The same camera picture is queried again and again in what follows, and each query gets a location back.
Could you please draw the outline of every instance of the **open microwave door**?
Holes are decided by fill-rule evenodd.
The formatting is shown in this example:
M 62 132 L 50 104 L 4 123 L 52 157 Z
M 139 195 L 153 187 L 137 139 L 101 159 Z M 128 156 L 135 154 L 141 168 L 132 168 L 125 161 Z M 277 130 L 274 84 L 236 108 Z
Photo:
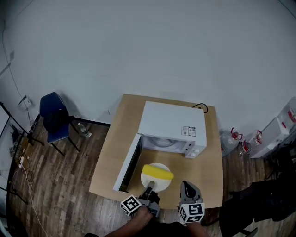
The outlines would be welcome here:
M 123 162 L 113 190 L 127 193 L 131 177 L 133 176 L 137 162 L 142 152 L 141 135 L 136 134 L 129 148 L 128 154 Z

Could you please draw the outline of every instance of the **microwave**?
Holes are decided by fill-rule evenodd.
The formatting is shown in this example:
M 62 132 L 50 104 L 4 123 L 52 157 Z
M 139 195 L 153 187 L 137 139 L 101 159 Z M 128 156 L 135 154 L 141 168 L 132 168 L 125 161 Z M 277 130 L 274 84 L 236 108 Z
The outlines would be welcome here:
M 185 158 L 194 159 L 206 147 L 202 109 L 146 101 L 138 132 L 113 190 L 127 192 L 143 149 L 182 153 Z

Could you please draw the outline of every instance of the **white plate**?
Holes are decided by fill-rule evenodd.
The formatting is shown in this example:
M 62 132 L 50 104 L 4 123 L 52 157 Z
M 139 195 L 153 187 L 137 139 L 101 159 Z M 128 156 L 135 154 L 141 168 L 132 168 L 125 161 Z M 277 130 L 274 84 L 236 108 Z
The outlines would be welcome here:
M 167 166 L 165 166 L 164 164 L 152 163 L 150 165 L 167 170 L 170 172 L 169 168 Z M 160 192 L 160 191 L 165 190 L 168 186 L 170 186 L 172 180 L 158 179 L 158 178 L 146 175 L 142 172 L 141 173 L 141 182 L 144 185 L 144 187 L 147 187 L 147 185 L 150 181 L 154 181 L 154 183 L 155 183 L 153 191 Z

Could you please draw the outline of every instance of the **yellow sponge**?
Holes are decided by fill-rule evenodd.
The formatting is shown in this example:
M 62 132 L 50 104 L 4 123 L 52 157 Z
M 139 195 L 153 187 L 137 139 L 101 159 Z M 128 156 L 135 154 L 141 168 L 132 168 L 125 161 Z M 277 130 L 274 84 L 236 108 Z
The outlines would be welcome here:
M 172 180 L 174 178 L 173 173 L 152 165 L 144 165 L 142 172 L 146 175 L 163 180 Z

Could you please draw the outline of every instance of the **water bottle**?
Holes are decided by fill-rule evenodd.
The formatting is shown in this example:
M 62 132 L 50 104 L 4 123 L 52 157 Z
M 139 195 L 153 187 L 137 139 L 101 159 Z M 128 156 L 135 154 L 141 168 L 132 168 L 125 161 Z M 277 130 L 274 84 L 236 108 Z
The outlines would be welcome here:
M 251 135 L 251 139 L 246 141 L 244 140 L 241 143 L 240 156 L 248 155 L 256 146 L 262 144 L 262 132 L 257 130 Z
M 241 139 L 242 134 L 234 131 L 234 128 L 232 128 L 230 132 L 223 132 L 220 136 L 222 156 L 225 156 L 233 151 Z
M 78 123 L 78 126 L 80 128 L 80 131 L 82 132 L 82 134 L 85 136 L 85 137 L 90 137 L 92 135 L 91 132 L 89 132 L 86 127 L 84 125 L 82 125 L 81 123 Z

